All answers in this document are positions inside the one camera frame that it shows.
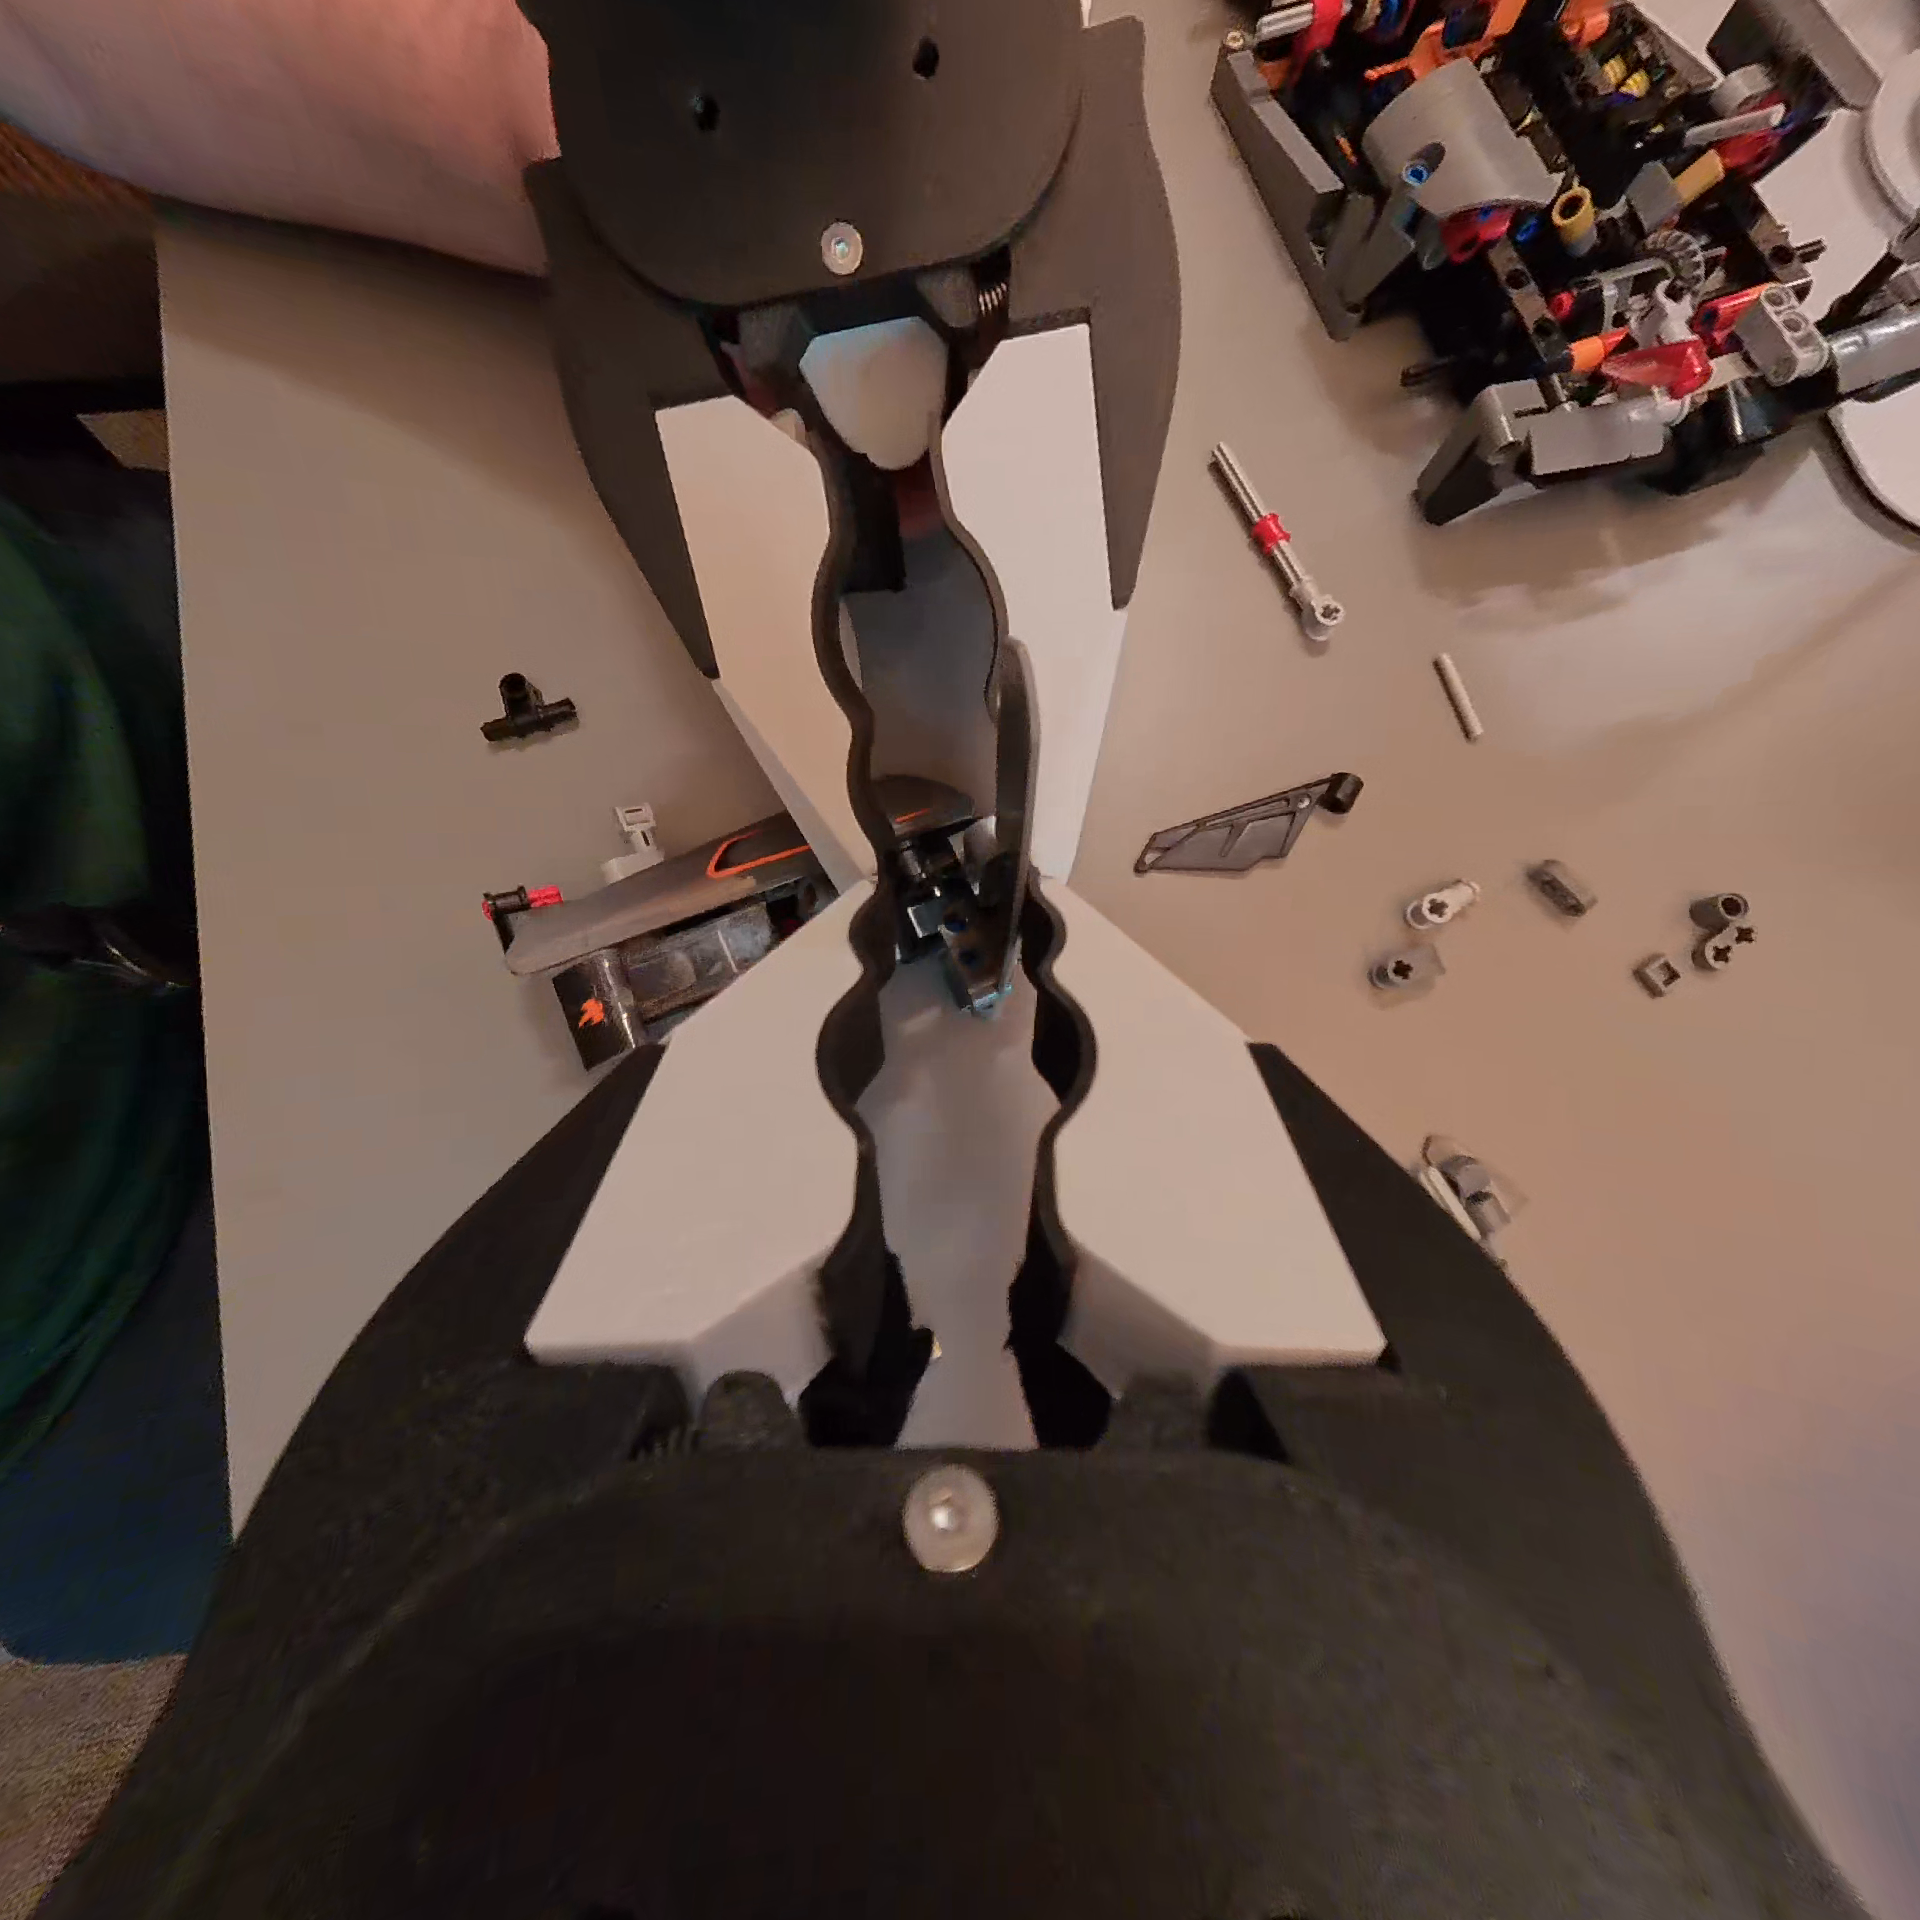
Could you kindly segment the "person's left forearm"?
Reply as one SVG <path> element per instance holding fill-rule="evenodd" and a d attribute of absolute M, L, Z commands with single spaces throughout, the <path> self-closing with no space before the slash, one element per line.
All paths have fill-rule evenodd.
<path fill-rule="evenodd" d="M 547 273 L 517 2 L 7 2 L 3 120 L 178 201 Z"/>

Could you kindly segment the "dark grey lego wing panel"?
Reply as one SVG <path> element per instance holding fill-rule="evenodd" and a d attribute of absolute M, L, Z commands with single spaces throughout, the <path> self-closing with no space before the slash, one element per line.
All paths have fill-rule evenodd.
<path fill-rule="evenodd" d="M 1019 637 L 1005 637 L 995 656 L 992 680 L 995 715 L 995 806 L 992 850 L 979 872 L 979 940 L 982 964 L 992 982 L 992 998 L 1013 989 L 1019 962 L 1023 903 L 1032 876 L 1032 849 L 1038 822 L 1038 775 L 1042 725 L 1032 655 Z"/>

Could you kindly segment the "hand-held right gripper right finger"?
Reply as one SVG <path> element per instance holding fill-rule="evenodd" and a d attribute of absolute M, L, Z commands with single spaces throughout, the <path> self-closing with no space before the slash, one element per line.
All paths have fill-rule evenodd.
<path fill-rule="evenodd" d="M 1033 903 L 1064 931 L 1045 982 L 1092 1031 L 1052 1148 L 1066 1352 L 1114 1395 L 1374 1365 L 1386 1336 L 1249 1033 L 1066 882 L 1039 876 Z"/>

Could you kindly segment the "grey axle assembly blue piece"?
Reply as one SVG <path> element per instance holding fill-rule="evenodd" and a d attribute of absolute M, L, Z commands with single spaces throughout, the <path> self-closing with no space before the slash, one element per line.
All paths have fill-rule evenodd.
<path fill-rule="evenodd" d="M 1455 1135 L 1428 1135 L 1413 1174 L 1462 1232 L 1507 1267 L 1504 1235 L 1522 1207 L 1512 1186 Z"/>

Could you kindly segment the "person's green shirt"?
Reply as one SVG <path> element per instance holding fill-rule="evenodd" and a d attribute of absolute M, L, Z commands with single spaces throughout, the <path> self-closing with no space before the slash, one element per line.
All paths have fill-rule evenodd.
<path fill-rule="evenodd" d="M 189 919 L 179 627 L 3 502 L 3 925 Z M 192 992 L 3 948 L 3 1471 L 73 1405 L 207 1170 Z"/>

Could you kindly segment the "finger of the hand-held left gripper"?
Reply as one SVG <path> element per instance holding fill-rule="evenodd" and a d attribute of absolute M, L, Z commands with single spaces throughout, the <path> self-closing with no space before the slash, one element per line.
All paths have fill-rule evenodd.
<path fill-rule="evenodd" d="M 663 408 L 716 697 L 838 888 L 876 876 L 848 799 L 853 725 L 815 644 L 815 586 L 828 553 L 826 476 L 806 432 L 741 395 Z"/>
<path fill-rule="evenodd" d="M 942 426 L 948 504 L 1038 683 L 1032 856 L 1045 882 L 1066 881 L 1082 849 L 1129 625 L 1096 426 L 1091 322 L 998 342 Z"/>

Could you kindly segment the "black t-shaped lego piece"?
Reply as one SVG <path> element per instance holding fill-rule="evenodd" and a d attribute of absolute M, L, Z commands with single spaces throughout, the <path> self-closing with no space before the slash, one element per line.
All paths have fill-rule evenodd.
<path fill-rule="evenodd" d="M 581 722 L 569 696 L 549 697 L 528 674 L 509 671 L 498 680 L 500 711 L 481 722 L 487 744 L 524 744 L 572 731 Z"/>

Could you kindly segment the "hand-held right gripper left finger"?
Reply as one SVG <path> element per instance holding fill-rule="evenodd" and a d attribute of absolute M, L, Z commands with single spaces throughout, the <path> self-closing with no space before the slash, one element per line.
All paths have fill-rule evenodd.
<path fill-rule="evenodd" d="M 859 1126 L 826 1088 L 828 1016 L 866 985 L 859 881 L 688 1019 L 527 1330 L 547 1365 L 816 1377 L 872 1356 L 885 1257 L 859 1242 Z"/>

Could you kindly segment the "black grey lego assembly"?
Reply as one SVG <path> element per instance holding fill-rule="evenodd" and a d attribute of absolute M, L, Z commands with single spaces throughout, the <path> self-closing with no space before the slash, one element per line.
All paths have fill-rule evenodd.
<path fill-rule="evenodd" d="M 939 962 L 961 1010 L 995 1011 L 1007 994 L 992 998 L 982 964 L 976 898 L 992 815 L 969 791 L 920 775 L 885 775 L 879 799 L 892 829 L 898 962 Z M 481 913 L 509 970 L 552 985 L 581 1066 L 599 1069 L 668 1042 L 841 893 L 778 810 L 616 882 L 487 888 Z"/>

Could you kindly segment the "black lego fin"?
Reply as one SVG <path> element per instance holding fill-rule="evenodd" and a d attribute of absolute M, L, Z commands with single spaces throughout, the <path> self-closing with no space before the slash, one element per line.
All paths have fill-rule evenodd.
<path fill-rule="evenodd" d="M 1249 875 L 1284 862 L 1317 812 L 1346 818 L 1364 777 L 1336 771 L 1202 818 L 1161 828 L 1139 849 L 1138 875 Z"/>

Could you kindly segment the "long grey axle red bush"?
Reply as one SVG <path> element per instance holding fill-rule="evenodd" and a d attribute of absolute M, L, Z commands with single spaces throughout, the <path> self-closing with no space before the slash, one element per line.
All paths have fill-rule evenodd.
<path fill-rule="evenodd" d="M 1325 644 L 1346 618 L 1343 600 L 1302 561 L 1287 521 L 1264 502 L 1237 451 L 1227 443 L 1214 443 L 1211 464 L 1227 499 L 1233 499 L 1256 553 L 1281 578 L 1305 637 Z"/>

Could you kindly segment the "large lego car chassis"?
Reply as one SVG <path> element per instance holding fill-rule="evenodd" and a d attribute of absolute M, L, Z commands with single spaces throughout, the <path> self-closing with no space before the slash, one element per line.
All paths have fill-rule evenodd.
<path fill-rule="evenodd" d="M 1249 2 L 1214 106 L 1327 333 L 1409 314 L 1450 524 L 1626 473 L 1684 496 L 1917 395 L 1917 214 L 1822 302 L 1766 179 L 1885 81 L 1832 2 Z"/>

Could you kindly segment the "person's blue trousers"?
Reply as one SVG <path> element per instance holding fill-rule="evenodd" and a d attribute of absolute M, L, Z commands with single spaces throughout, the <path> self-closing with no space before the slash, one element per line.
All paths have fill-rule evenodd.
<path fill-rule="evenodd" d="M 226 1386 L 208 1189 L 82 1395 L 3 1480 L 3 1651 L 189 1651 L 229 1549 Z"/>

